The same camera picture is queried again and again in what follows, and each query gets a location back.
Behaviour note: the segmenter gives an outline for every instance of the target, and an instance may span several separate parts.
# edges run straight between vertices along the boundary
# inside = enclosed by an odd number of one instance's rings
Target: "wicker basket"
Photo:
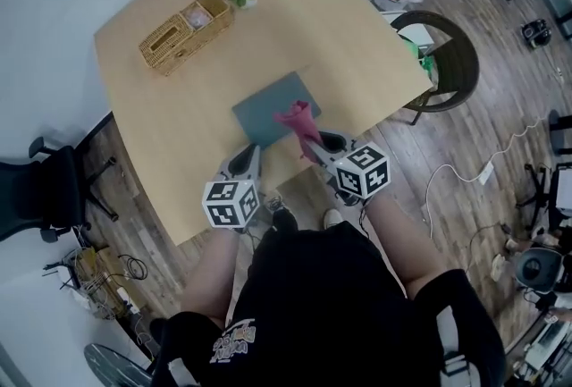
[[[210,22],[201,28],[193,28],[185,20],[199,9]],[[204,44],[214,39],[234,21],[232,7],[224,0],[196,0],[153,31],[139,44],[146,63],[168,76]]]

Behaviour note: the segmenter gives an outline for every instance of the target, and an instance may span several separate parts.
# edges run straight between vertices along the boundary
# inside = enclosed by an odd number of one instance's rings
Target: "desk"
[[[367,0],[258,0],[168,78],[141,42],[193,0],[134,0],[96,34],[97,59],[135,171],[176,244],[207,228],[201,197],[248,140],[231,108],[297,71],[320,127],[359,135],[431,87]],[[310,165],[291,135],[263,155],[263,190]]]

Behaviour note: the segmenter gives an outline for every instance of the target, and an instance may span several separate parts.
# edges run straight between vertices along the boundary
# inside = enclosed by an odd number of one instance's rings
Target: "wicker chair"
[[[426,56],[432,55],[434,58],[439,83],[435,91],[426,91],[404,106],[417,112],[412,125],[417,123],[423,112],[446,111],[467,101],[475,91],[476,83],[479,80],[479,59],[475,47],[465,31],[442,15],[425,11],[404,13],[391,25],[399,32],[408,25],[415,23],[439,29],[447,34],[450,40],[426,54]],[[452,94],[449,99],[436,104],[429,104],[432,97],[448,94]]]

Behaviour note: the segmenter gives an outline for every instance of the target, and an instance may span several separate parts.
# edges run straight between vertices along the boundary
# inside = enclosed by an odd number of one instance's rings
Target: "black and white marker cube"
[[[390,159],[374,142],[368,142],[334,162],[341,190],[366,199],[390,183]]]
[[[259,207],[254,181],[213,181],[205,186],[203,208],[214,227],[244,228]]]

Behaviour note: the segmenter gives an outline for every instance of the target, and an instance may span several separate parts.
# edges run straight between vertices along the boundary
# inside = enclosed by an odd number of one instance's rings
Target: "black t-shirt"
[[[167,363],[176,358],[203,386],[439,385],[436,316],[447,306],[481,385],[502,385],[501,339],[461,270],[409,300],[379,250],[349,223],[269,233],[223,332],[195,313],[169,320],[153,385],[175,385]]]

